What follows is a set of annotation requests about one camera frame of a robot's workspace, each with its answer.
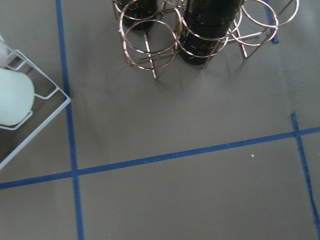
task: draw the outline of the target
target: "wine rack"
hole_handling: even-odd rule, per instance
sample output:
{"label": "wine rack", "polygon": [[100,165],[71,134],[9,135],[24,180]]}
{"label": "wine rack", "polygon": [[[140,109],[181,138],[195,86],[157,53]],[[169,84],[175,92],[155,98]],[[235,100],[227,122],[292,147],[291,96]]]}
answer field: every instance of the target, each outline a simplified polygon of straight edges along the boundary
{"label": "wine rack", "polygon": [[[186,10],[186,0],[161,0],[161,5],[158,8],[158,11],[146,18],[136,18],[126,15],[126,11],[129,9],[129,7],[137,1],[138,0],[129,1],[128,4],[121,10],[117,5],[117,0],[112,0],[114,14],[115,18],[119,22],[118,32],[120,34],[125,62],[140,69],[152,71],[154,79],[158,78],[159,70],[169,65],[180,51],[184,51],[185,53],[196,58],[206,58],[205,63],[200,66],[202,69],[204,69],[211,58],[222,50],[226,49],[229,43],[237,42],[240,45],[240,49],[242,51],[244,59],[249,59],[253,54],[257,52],[257,50],[259,50],[266,43],[270,42],[276,36],[280,27],[292,21],[292,19],[298,12],[300,3],[299,0],[289,0],[289,2],[279,11],[279,13],[277,13],[274,8],[271,7],[267,0],[244,0],[242,2],[242,5],[239,7],[236,18],[233,20],[225,36],[219,38],[207,38],[197,34],[188,27],[183,17]],[[257,2],[263,5],[267,9],[267,11],[269,11],[272,20],[268,23],[263,23],[253,18],[252,14],[250,14],[246,9],[246,2]],[[295,4],[293,13],[286,21],[280,22],[280,17],[292,4]],[[164,16],[166,15],[173,15],[171,16],[171,19],[174,19],[173,25],[168,24],[164,20]],[[129,28],[126,28],[124,26],[124,18],[133,20],[135,21],[135,23]],[[251,34],[241,35],[240,25],[243,18],[247,18],[255,25],[262,27],[263,30]],[[129,35],[134,34],[132,32],[140,32],[133,31],[133,28],[145,22],[154,22],[155,24],[165,26],[166,31],[168,31],[172,37],[171,44],[162,49],[151,50],[149,31],[145,30],[143,31],[143,33],[139,33],[140,35],[143,35],[143,37],[141,37],[141,41],[143,41],[145,44],[144,48],[142,49],[141,47],[139,48],[134,45],[129,40]],[[183,43],[181,43],[180,41],[182,31],[186,31],[187,34],[194,35],[201,40],[216,41],[216,44],[210,54],[206,56],[194,55],[183,47]],[[265,35],[265,38],[263,38],[263,40],[258,43],[249,43],[246,41],[247,39],[258,38],[263,35]],[[251,53],[248,53],[247,48],[253,48]],[[133,57],[130,53],[130,50],[141,54],[141,56]]]}

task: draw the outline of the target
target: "white mug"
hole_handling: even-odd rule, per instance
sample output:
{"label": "white mug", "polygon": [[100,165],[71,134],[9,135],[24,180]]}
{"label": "white mug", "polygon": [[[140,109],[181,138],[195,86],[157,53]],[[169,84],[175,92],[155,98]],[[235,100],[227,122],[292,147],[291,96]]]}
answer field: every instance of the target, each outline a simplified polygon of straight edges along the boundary
{"label": "white mug", "polygon": [[1,41],[3,43],[5,42],[3,37],[0,35],[0,69],[3,69],[7,65],[8,50]]}
{"label": "white mug", "polygon": [[35,99],[35,87],[24,73],[0,69],[0,124],[20,123],[30,112]]}

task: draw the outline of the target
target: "black bottle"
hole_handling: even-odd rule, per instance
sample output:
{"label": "black bottle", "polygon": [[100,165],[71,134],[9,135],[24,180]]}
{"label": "black bottle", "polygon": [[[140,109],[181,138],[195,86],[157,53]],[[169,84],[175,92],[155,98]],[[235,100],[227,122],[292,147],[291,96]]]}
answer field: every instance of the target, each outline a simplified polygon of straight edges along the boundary
{"label": "black bottle", "polygon": [[[221,38],[235,18],[242,0],[189,0],[184,13],[188,27],[204,38]],[[215,47],[217,41],[200,39],[186,29],[182,31],[180,42],[190,53],[207,56]],[[203,65],[207,57],[193,57],[181,50],[183,60],[192,65]]]}
{"label": "black bottle", "polygon": [[[124,7],[130,2],[131,0],[117,0],[117,5],[120,10],[123,10]],[[134,2],[125,12],[125,15],[136,18],[136,19],[145,19],[147,17],[152,16],[158,10],[157,0],[137,0]],[[123,17],[123,24],[128,28],[131,27],[137,21]],[[138,24],[133,28],[133,30],[146,30],[152,26],[152,21],[143,22]]]}

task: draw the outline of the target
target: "gray floor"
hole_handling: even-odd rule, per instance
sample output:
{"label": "gray floor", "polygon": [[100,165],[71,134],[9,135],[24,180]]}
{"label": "gray floor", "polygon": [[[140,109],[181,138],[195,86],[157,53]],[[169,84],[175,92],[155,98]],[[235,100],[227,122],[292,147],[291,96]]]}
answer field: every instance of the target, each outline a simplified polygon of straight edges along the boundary
{"label": "gray floor", "polygon": [[[2,1],[0,33],[63,87],[56,2]],[[75,146],[63,111],[0,171],[0,238],[318,239],[291,114],[316,128],[301,138],[319,209],[319,11],[303,1],[249,60],[233,43],[155,81],[124,62],[111,1],[63,0]]]}

